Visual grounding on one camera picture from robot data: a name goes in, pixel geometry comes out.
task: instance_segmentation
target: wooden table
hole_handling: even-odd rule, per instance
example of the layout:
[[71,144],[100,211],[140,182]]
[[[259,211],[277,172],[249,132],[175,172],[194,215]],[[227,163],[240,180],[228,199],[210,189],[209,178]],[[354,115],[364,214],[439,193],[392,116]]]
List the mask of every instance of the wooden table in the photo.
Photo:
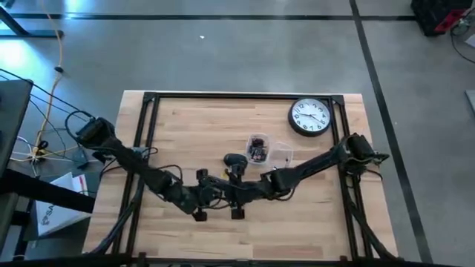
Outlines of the wooden table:
[[[143,94],[126,91],[122,98],[117,136],[128,146],[134,141]],[[344,100],[350,131],[364,134],[370,141],[362,96],[344,94]],[[253,133],[272,133],[273,142],[291,145],[295,150],[292,165],[328,151],[333,146],[331,131],[308,138],[291,129],[286,120],[291,103],[268,99],[161,99],[152,145],[158,148],[158,154],[151,157],[150,164],[177,164],[183,169],[185,184],[195,185],[197,169],[208,168],[210,174],[219,176],[225,168],[223,156],[243,153]],[[341,125],[339,114],[335,118]],[[243,179],[258,179],[258,174],[267,170],[250,165]],[[125,176],[124,171],[115,171],[102,179],[83,251],[95,248],[115,223]],[[368,223],[387,249],[397,254],[381,180],[365,174],[361,192]],[[288,202],[260,200],[247,204],[245,209],[245,220],[231,220],[230,210],[223,209],[209,211],[207,222],[195,222],[146,189],[134,254],[254,260],[337,260],[350,255],[336,167],[304,180]],[[125,251],[127,236],[128,225],[121,251]],[[363,254],[360,236],[357,234],[358,249]]]

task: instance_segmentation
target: white cable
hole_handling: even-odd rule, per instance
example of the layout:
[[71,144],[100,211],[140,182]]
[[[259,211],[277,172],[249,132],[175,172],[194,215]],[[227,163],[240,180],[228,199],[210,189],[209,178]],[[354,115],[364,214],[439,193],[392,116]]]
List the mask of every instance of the white cable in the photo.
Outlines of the white cable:
[[[22,153],[22,152],[16,152],[16,151],[12,151],[12,153],[13,154],[18,154],[18,155],[30,156],[30,154]],[[42,156],[41,159],[52,159],[52,160],[59,160],[59,161],[74,162],[74,160],[71,160],[71,159],[58,159],[58,158],[53,158],[53,157],[49,157],[49,156]],[[93,160],[88,160],[88,162],[99,162],[99,160],[93,159]]]
[[35,177],[38,176],[38,171],[36,171],[36,166],[35,166],[35,158],[36,156],[33,155],[33,148],[31,147],[30,143],[28,142],[28,140],[26,140],[25,138],[21,137],[21,136],[17,136],[16,137],[17,140],[20,140],[20,141],[23,141],[25,144],[27,144],[28,146],[28,149],[30,150],[30,153],[29,154],[26,154],[26,156],[31,156],[32,157],[32,160],[31,160],[31,169],[33,170],[33,174],[35,175]]
[[23,141],[25,144],[27,144],[28,148],[30,149],[30,153],[28,154],[29,156],[31,156],[31,154],[33,153],[33,148],[31,147],[30,143],[28,142],[28,140],[26,140],[25,138],[21,137],[21,136],[17,136],[16,137],[17,140],[20,140],[20,141]]

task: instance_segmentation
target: clock face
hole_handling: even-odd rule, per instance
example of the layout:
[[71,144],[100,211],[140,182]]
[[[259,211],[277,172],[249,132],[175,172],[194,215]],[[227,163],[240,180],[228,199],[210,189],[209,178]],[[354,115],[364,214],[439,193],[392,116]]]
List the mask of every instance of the clock face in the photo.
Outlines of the clock face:
[[299,99],[289,111],[289,122],[298,133],[317,136],[330,125],[330,111],[317,99]]

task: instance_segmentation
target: black metal stand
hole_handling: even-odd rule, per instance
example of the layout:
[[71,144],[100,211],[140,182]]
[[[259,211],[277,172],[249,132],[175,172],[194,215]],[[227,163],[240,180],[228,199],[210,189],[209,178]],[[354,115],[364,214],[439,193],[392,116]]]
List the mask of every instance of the black metal stand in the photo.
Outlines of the black metal stand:
[[[25,30],[3,7],[0,7],[0,19],[11,29],[0,30],[0,37],[56,38],[54,30]],[[58,35],[63,37],[62,30],[58,30]]]
[[130,255],[127,254],[114,254],[114,255],[82,255],[77,257],[60,257],[55,259],[46,259],[46,260],[24,260],[24,261],[14,261],[10,263],[0,263],[0,267],[9,266],[9,267],[106,267],[114,266],[119,267],[125,264],[130,264],[132,262],[139,263],[140,260],[144,264],[137,267],[146,267],[148,266],[145,263],[145,255],[139,258],[133,259]]
[[[294,94],[265,94],[265,93],[155,93],[155,92],[146,92],[143,97],[142,101],[142,108],[140,111],[140,117],[139,117],[139,122],[137,125],[137,132],[136,132],[136,138],[134,142],[134,146],[139,146],[140,145],[140,138],[142,136],[143,128],[145,126],[145,115],[146,111],[148,109],[148,105],[150,103],[153,103],[153,108],[152,108],[152,114],[149,123],[149,128],[148,128],[148,136],[146,140],[146,145],[150,146],[151,139],[153,138],[153,132],[151,132],[151,129],[154,129],[154,126],[157,124],[157,112],[158,112],[158,105],[160,102],[160,99],[164,98],[200,98],[200,99],[286,99],[286,100],[296,100],[299,98],[305,98],[305,97],[311,97],[311,98],[317,98],[321,100],[324,104],[326,104],[329,109],[332,117],[334,118],[332,120],[332,136],[333,136],[333,142],[334,144],[338,144],[340,141],[340,133],[338,132],[338,126],[336,124],[335,120],[335,108],[338,107],[340,108],[340,111],[344,111],[344,100],[343,96],[341,95],[334,95],[334,96],[316,96],[316,95],[294,95]],[[341,121],[344,127],[344,132],[342,133],[341,136],[348,135],[349,130],[348,130],[348,121],[345,116],[341,116]],[[353,218],[352,214],[350,213],[349,210],[349,203],[351,199],[347,199],[347,196],[349,196],[348,191],[349,187],[346,184],[346,174],[340,173],[340,183],[341,183],[341,195],[343,197],[343,206],[344,206],[344,215],[345,215],[345,221],[347,223],[347,232],[348,232],[348,243],[350,246],[350,256],[351,258],[358,259],[360,256],[358,254],[358,249],[357,249],[357,242],[356,242],[356,232],[355,232],[355,226],[353,225]],[[126,207],[128,204],[128,200],[130,199],[130,193],[132,189],[132,180],[133,180],[133,174],[129,174],[127,183],[125,184],[124,187],[124,192],[122,196],[122,205]],[[359,187],[354,187],[353,189],[355,191],[355,199],[356,202],[360,205],[358,205],[358,209],[362,208],[362,198],[361,198],[361,192]],[[138,217],[140,210],[134,212],[134,216]],[[135,242],[135,236],[137,232],[137,220],[132,220],[131,224],[131,229],[129,231],[129,237],[127,240],[127,249],[126,249],[126,254],[132,254],[134,251],[134,242]],[[122,236],[119,235],[113,245],[112,253],[118,254],[119,253],[119,244]],[[366,237],[362,237],[363,239],[363,244],[365,247],[365,256],[366,257],[372,257],[372,253],[370,252],[370,244],[367,240]],[[312,263],[315,266],[316,265],[322,265],[325,262],[320,262],[320,261],[312,261],[308,262]]]
[[30,215],[25,211],[14,211],[11,225],[23,226],[30,222]]
[[94,208],[93,197],[51,185],[49,182],[40,181],[18,171],[5,170],[1,182],[0,194],[15,192],[32,200],[87,213],[91,213]]

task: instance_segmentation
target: black metal frame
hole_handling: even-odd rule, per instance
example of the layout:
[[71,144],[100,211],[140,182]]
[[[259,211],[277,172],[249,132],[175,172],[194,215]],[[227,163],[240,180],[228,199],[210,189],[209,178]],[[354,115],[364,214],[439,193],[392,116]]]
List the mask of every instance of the black metal frame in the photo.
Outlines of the black metal frame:
[[[338,106],[340,114],[341,114],[341,124],[343,126],[343,136],[350,135],[350,129],[347,121],[346,109],[344,104],[344,98],[342,95],[312,95],[312,94],[265,94],[265,93],[204,93],[204,92],[145,92],[142,100],[142,107],[140,110],[139,122],[137,124],[137,131],[134,140],[134,146],[140,146],[140,140],[143,134],[143,128],[145,126],[145,115],[147,114],[148,105],[150,102],[153,102],[152,114],[148,126],[148,134],[147,139],[145,141],[146,147],[150,148],[152,144],[152,140],[154,137],[154,130],[155,125],[157,124],[157,114],[158,114],[158,107],[160,99],[163,98],[199,98],[199,99],[285,99],[285,100],[296,100],[299,98],[304,97],[311,97],[317,98],[321,100],[324,104],[327,104],[330,107],[330,114],[333,118],[332,120],[332,137],[334,145],[339,143],[340,140],[340,133],[338,132],[338,124],[335,119],[335,106]],[[343,198],[343,205],[344,205],[344,216],[345,222],[347,224],[347,234],[348,234],[348,243],[350,246],[350,256],[352,259],[358,259],[360,256],[358,254],[358,246],[356,242],[356,232],[355,227],[353,225],[353,216],[349,210],[349,201],[348,199],[349,194],[345,194],[344,192],[349,191],[349,187],[347,185],[347,176],[341,172],[338,173],[340,179],[340,187],[342,192]],[[127,180],[125,182],[124,191],[122,194],[122,203],[119,215],[123,213],[125,208],[128,205],[131,195],[132,183],[134,179],[134,174],[129,173],[127,176]],[[353,191],[355,196],[355,201],[357,207],[360,211],[364,214],[364,207],[363,207],[363,199],[361,195],[361,189],[359,184],[353,181]],[[139,189],[137,191],[140,194],[140,199],[142,198],[143,194],[143,182],[139,181]],[[127,255],[132,255],[134,252],[134,243],[135,237],[137,233],[137,226],[138,226],[138,219],[140,215],[140,204],[138,205],[138,209],[134,212],[132,217],[132,224],[130,227],[128,240],[127,240],[127,247],[125,253]],[[119,254],[119,244],[121,242],[122,235],[119,235],[113,244],[112,254]],[[371,249],[371,244],[369,244],[366,235],[362,234],[363,246],[364,246],[364,256],[366,258],[373,258],[373,252]],[[147,263],[193,263],[193,264],[226,264],[226,265],[248,265],[252,263],[252,265],[260,265],[264,264],[266,266],[274,265],[274,266],[288,266],[288,265],[300,265],[300,266],[334,266],[337,264],[341,264],[341,261],[280,261],[280,260],[249,260],[249,261],[242,261],[242,260],[194,260],[194,259],[187,259],[187,260],[180,260],[180,259],[160,259],[160,258],[148,258]]]
[[0,267],[45,267],[45,266],[68,266],[68,267],[117,267],[135,264],[136,267],[149,267],[150,264],[174,264],[182,267],[196,265],[204,266],[228,266],[228,267],[289,267],[289,266],[338,266],[338,267],[455,267],[447,265],[434,265],[425,263],[415,263],[408,261],[387,261],[380,259],[364,259],[349,261],[342,257],[339,261],[282,261],[282,260],[184,260],[184,259],[157,259],[147,258],[146,253],[139,253],[138,257],[121,254],[107,255],[82,255],[75,257],[60,257],[46,260],[25,260],[12,263],[0,263]]
[[76,211],[92,213],[94,198],[66,188],[52,185],[26,174],[10,169],[5,170],[1,178],[0,194],[14,192],[32,200],[48,202],[53,205]]
[[[13,31],[0,30],[0,37],[56,38],[54,30],[25,30],[3,7],[0,7],[0,20]],[[58,30],[58,35],[62,38],[64,33]]]

